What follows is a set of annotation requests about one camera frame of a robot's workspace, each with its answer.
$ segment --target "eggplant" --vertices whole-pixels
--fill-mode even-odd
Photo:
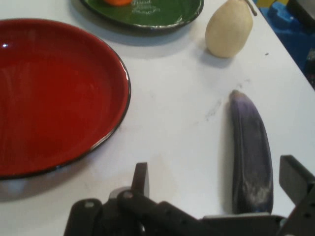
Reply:
[[[233,213],[269,212],[273,207],[273,171],[264,123],[253,102],[230,95],[234,126]]]

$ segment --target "table surface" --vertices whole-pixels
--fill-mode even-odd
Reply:
[[[292,154],[315,173],[315,93],[261,14],[244,49],[218,59],[204,32],[224,0],[205,0],[190,25],[164,35],[138,35],[107,24],[79,0],[0,0],[0,17],[66,22],[102,38],[124,61],[132,96],[119,130],[83,160],[58,171],[0,181],[3,236],[63,235],[69,210],[84,198],[105,202],[131,184],[148,162],[150,197],[194,217],[230,212],[233,137],[228,95],[247,94],[266,126],[274,169],[273,213],[294,205],[279,183],[279,160]]]

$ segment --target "pear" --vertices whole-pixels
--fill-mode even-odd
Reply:
[[[235,56],[245,45],[252,30],[252,15],[257,13],[248,0],[228,0],[213,14],[206,28],[206,44],[217,57]]]

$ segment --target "orange food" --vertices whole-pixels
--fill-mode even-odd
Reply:
[[[132,0],[104,0],[104,2],[111,4],[113,6],[123,6],[130,4]]]

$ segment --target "black plate rim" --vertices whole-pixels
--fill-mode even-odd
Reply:
[[[107,20],[108,22],[110,22],[112,24],[115,24],[115,25],[119,25],[119,26],[126,27],[126,28],[129,28],[129,29],[142,30],[142,31],[164,31],[164,30],[177,29],[177,28],[183,27],[185,25],[188,25],[189,23],[194,21],[201,14],[201,12],[203,10],[204,0],[199,0],[199,1],[200,1],[199,8],[196,10],[194,16],[188,21],[185,21],[185,22],[182,22],[182,23],[179,23],[179,24],[167,25],[167,26],[144,26],[144,25],[129,24],[129,23],[125,23],[125,22],[118,21],[116,19],[110,18],[110,17],[104,15],[103,13],[97,11],[93,7],[91,7],[85,0],[80,0],[80,2],[88,10],[90,10],[95,15],[99,16],[100,18],[103,18],[103,19]]]

